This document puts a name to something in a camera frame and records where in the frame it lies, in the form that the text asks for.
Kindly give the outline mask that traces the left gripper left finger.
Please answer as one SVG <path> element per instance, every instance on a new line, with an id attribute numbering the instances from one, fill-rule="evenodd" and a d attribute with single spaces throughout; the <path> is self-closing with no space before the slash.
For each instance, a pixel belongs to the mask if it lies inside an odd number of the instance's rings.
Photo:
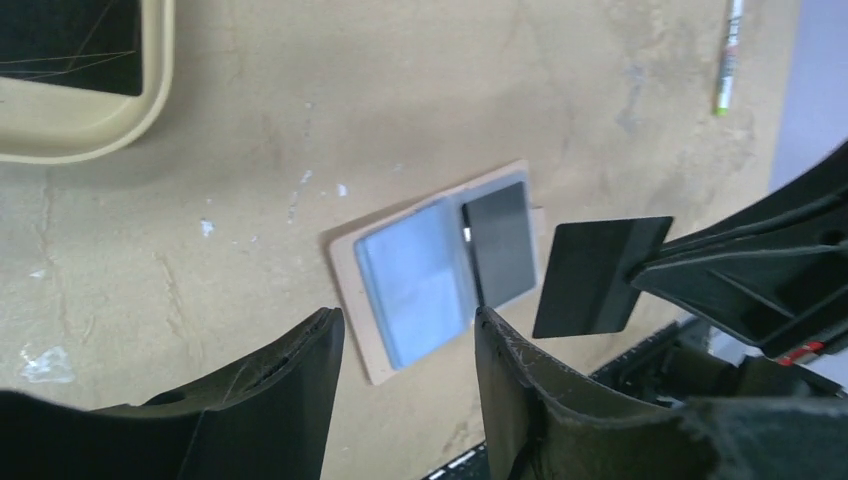
<path id="1" fill-rule="evenodd" d="M 84 411 L 1 394 L 5 479 L 317 479 L 345 321 L 321 308 L 282 337 L 140 405 Z"/>

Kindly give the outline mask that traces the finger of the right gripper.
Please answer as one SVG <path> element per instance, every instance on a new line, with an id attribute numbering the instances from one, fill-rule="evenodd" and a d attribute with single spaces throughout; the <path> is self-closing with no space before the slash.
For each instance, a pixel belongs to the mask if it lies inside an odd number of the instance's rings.
<path id="1" fill-rule="evenodd" d="M 631 284 L 772 359 L 847 347 L 847 147 L 759 202 L 662 247 Z"/>

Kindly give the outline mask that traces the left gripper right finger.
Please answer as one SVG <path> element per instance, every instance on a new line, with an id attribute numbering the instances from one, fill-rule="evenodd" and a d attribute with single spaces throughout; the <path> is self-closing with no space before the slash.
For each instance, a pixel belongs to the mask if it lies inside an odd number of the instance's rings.
<path id="1" fill-rule="evenodd" d="M 696 398 L 677 408 L 613 390 L 478 310 L 475 361 L 495 479 L 843 479 L 847 404 Z"/>

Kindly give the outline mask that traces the black credit card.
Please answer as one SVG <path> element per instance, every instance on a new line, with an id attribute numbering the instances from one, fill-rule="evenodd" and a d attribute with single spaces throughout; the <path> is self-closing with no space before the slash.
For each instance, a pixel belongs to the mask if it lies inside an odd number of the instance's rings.
<path id="1" fill-rule="evenodd" d="M 462 206 L 481 306 L 500 307 L 537 285 L 526 184 L 505 186 Z"/>
<path id="2" fill-rule="evenodd" d="M 657 216 L 558 225 L 532 337 L 623 331 L 640 295 L 632 274 L 658 253 L 672 223 Z"/>

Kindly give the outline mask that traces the beige leather card holder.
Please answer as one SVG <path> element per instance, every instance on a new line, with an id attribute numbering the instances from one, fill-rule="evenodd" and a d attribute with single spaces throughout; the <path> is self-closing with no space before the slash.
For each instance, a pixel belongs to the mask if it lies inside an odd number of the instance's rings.
<path id="1" fill-rule="evenodd" d="M 468 229 L 465 227 L 465 223 L 463 221 L 462 206 L 471 200 L 477 199 L 519 181 L 526 184 L 531 228 L 534 236 L 534 252 L 536 258 L 538 285 L 540 282 L 540 275 L 537 268 L 538 250 L 536 247 L 537 234 L 535 227 L 540 217 L 531 208 L 531 202 L 529 200 L 529 163 L 525 159 L 514 160 L 489 172 L 470 177 L 463 182 L 441 190 L 433 191 L 427 195 L 419 195 L 411 199 L 402 200 L 388 207 L 381 208 L 374 212 L 365 214 L 355 220 L 349 221 L 332 232 L 327 244 L 329 263 L 335 276 L 345 316 L 353 330 L 354 339 L 357 344 L 363 369 L 371 384 L 380 385 L 411 365 L 402 370 L 395 370 L 389 363 L 388 355 L 381 340 L 376 321 L 369 304 L 368 296 L 365 291 L 362 273 L 357 264 L 354 252 L 355 241 L 378 228 L 386 226 L 395 220 L 423 208 L 430 203 L 439 200 L 449 200 L 454 203 L 458 208 L 461 240 L 464 247 L 466 264 L 469 267 L 471 292 L 474 294 L 474 306 L 472 307 L 472 317 L 468 328 L 469 330 L 473 322 L 475 311 L 481 305 L 478 302 L 474 286 L 473 269 L 469 255 L 470 234 L 468 233 Z M 534 289 L 504 305 L 513 303 L 515 300 L 526 296 Z"/>

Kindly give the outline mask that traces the blue credit card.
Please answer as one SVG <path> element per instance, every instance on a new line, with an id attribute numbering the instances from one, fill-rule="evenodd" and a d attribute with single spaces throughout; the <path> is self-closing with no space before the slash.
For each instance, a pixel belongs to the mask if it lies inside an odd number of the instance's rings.
<path id="1" fill-rule="evenodd" d="M 393 369 L 468 330 L 474 294 L 454 203 L 439 200 L 378 228 L 354 252 Z"/>

